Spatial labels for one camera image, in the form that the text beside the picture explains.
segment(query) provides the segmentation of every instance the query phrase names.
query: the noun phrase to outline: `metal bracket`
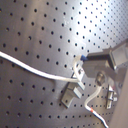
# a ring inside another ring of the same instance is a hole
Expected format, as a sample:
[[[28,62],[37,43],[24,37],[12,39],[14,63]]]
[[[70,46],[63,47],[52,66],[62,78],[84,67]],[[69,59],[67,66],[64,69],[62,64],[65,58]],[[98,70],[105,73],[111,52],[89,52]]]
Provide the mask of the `metal bracket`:
[[[106,108],[110,109],[113,101],[117,101],[117,97],[114,97],[117,93],[112,89],[110,85],[108,85],[108,94],[107,94],[107,102]]]
[[[78,69],[78,72],[79,72],[79,75],[80,75],[80,79],[82,80],[83,76],[84,76],[84,70],[83,68],[78,65],[77,67]],[[80,93],[80,91],[78,90],[78,87],[80,87],[82,90],[85,89],[85,86],[83,85],[82,82],[79,82],[78,84],[77,83],[69,83],[66,90],[65,90],[65,93],[61,99],[61,102],[67,107],[69,108],[72,101],[73,101],[73,98],[76,97],[78,99],[81,98],[82,94]]]

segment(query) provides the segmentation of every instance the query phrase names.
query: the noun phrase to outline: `pegboard hole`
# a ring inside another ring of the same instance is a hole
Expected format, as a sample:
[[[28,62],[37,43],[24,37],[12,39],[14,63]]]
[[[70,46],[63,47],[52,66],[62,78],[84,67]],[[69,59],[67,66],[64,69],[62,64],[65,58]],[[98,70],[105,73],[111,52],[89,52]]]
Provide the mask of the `pegboard hole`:
[[[34,22],[31,22],[31,25],[34,26]]]
[[[44,14],[44,17],[47,17],[47,14]]]
[[[58,61],[56,62],[56,65],[59,65],[59,62]]]
[[[9,28],[6,28],[6,31],[9,31]]]
[[[49,58],[47,58],[47,62],[49,62],[50,61],[50,59]]]
[[[0,8],[0,12],[2,12],[2,9]]]
[[[0,64],[3,64],[3,60],[0,60]]]
[[[57,116],[58,119],[60,119],[60,116]]]
[[[17,47],[15,47],[15,49],[14,49],[16,52],[18,51],[18,48]]]
[[[27,7],[27,4],[24,4],[24,7],[26,8]]]
[[[34,9],[34,12],[36,13],[37,12],[37,9]]]
[[[22,87],[24,86],[24,83],[23,83],[23,82],[21,83],[21,86],[22,86]]]
[[[51,119],[51,115],[49,115],[48,118]]]
[[[5,44],[5,43],[3,44],[3,47],[4,47],[4,48],[6,47],[6,44]]]
[[[6,115],[8,116],[10,113],[9,113],[9,111],[6,111]]]
[[[29,40],[32,40],[32,37],[31,37],[31,36],[29,36],[29,37],[28,37],[28,39],[29,39]]]
[[[37,55],[37,56],[36,56],[36,58],[37,58],[37,59],[39,59],[39,58],[40,58],[40,56],[39,56],[39,55]]]
[[[42,29],[42,31],[43,31],[43,30],[44,30],[44,27],[42,26],[41,29]]]
[[[42,118],[42,115],[39,115],[39,118],[41,119]]]
[[[66,55],[68,55],[69,53],[68,52],[66,52]]]
[[[29,55],[29,52],[28,51],[26,51],[26,55]]]
[[[41,103],[42,105],[44,104],[44,102],[43,102],[43,101],[41,101],[40,103]]]
[[[34,101],[33,100],[30,100],[30,103],[33,103]]]
[[[32,88],[33,88],[33,89],[35,89],[35,88],[36,88],[36,86],[35,86],[35,85],[32,85]]]
[[[31,118],[32,117],[32,114],[29,114],[28,117]]]
[[[22,102],[23,101],[23,99],[22,98],[19,98],[19,102]]]
[[[13,13],[10,13],[10,16],[13,16]]]
[[[53,31],[51,31],[51,35],[53,35],[54,34],[54,32]]]
[[[70,43],[70,40],[68,39],[68,43]]]
[[[51,44],[49,44],[49,48],[52,48],[52,45]]]
[[[56,19],[53,19],[53,22],[56,22]]]
[[[39,40],[39,43],[42,44],[42,40]]]
[[[20,116],[21,116],[21,113],[18,113],[18,114],[17,114],[17,117],[20,117]]]
[[[11,100],[11,96],[8,96],[7,99],[8,99],[8,100]]]
[[[24,18],[23,17],[21,17],[21,19],[20,19],[21,21],[24,21]]]
[[[55,89],[52,89],[52,92],[55,92]]]
[[[14,64],[14,63],[12,63],[12,67],[13,67],[13,68],[15,67],[15,64]]]
[[[67,68],[67,64],[65,64],[64,67]]]
[[[50,105],[52,106],[53,105],[53,102],[51,102]]]
[[[62,39],[63,38],[63,36],[62,35],[60,35],[60,39]]]
[[[65,103],[68,103],[68,100],[65,100]]]
[[[57,7],[55,7],[55,10],[57,11],[57,10],[58,10],[58,8],[57,8]]]
[[[49,5],[49,2],[46,2],[46,5]]]
[[[20,36],[20,35],[21,35],[21,33],[20,33],[20,32],[17,32],[17,34],[18,34],[18,36]]]

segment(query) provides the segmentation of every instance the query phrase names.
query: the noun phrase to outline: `metal plate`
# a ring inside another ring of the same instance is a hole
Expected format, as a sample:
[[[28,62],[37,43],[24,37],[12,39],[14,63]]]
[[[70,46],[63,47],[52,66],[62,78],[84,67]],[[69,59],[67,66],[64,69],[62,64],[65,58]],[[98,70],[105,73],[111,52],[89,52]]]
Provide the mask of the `metal plate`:
[[[71,77],[75,55],[114,47],[128,36],[126,0],[0,0],[0,50],[41,71]],[[83,79],[81,99],[66,109],[66,82],[38,77],[0,58],[1,128],[100,128],[84,108],[96,87]],[[107,85],[89,103],[109,124]]]

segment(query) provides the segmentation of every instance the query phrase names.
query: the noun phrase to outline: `white wire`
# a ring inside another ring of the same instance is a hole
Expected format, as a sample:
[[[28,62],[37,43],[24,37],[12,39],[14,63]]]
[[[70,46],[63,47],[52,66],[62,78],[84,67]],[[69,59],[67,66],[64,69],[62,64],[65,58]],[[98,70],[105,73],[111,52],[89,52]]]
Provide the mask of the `white wire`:
[[[101,90],[101,87],[98,86],[96,91],[85,100],[85,103],[84,103],[85,108],[87,107],[87,104],[100,93],[100,90]]]
[[[103,122],[103,124],[104,124],[104,126],[105,126],[106,128],[109,128],[108,125],[106,124],[106,121],[104,120],[103,117],[101,117],[96,111],[93,111],[93,114]]]
[[[79,82],[78,79],[55,76],[55,75],[51,75],[51,74],[47,74],[45,72],[39,71],[39,70],[37,70],[35,68],[32,68],[32,67],[28,66],[27,64],[25,64],[25,63],[15,59],[15,58],[11,57],[11,56],[9,56],[9,55],[1,52],[1,51],[0,51],[0,56],[2,58],[4,58],[4,59],[7,59],[7,60],[19,65],[20,67],[22,67],[22,68],[24,68],[24,69],[26,69],[26,70],[28,70],[28,71],[36,74],[36,75],[39,75],[39,76],[42,76],[42,77],[45,77],[45,78],[54,79],[54,80],[61,80],[61,81],[67,81],[67,82],[73,82],[73,83],[78,83]]]
[[[97,89],[96,89],[96,91],[95,91],[90,97],[88,97],[88,98],[86,99],[86,101],[85,101],[85,103],[84,103],[84,106],[85,106],[85,108],[86,108],[88,111],[91,111],[91,108],[90,108],[87,104],[88,104],[93,98],[95,98],[95,97],[100,93],[100,91],[101,91],[101,87],[98,86]],[[99,119],[103,122],[103,124],[104,124],[104,126],[105,126],[106,128],[109,128],[108,125],[106,124],[105,120],[103,119],[103,117],[101,117],[96,111],[93,111],[92,113],[93,113],[97,118],[99,118]]]

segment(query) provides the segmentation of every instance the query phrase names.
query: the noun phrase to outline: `perforated metal panel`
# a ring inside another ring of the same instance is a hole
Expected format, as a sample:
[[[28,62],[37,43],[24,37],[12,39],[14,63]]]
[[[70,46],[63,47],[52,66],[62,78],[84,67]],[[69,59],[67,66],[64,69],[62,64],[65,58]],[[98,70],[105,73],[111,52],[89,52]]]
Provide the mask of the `perforated metal panel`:
[[[41,71],[71,77],[76,55],[114,47],[128,36],[126,0],[0,0],[0,50]],[[1,128],[103,128],[84,108],[96,87],[83,79],[82,98],[66,109],[67,83],[36,76],[0,58]],[[107,124],[107,85],[89,103]]]

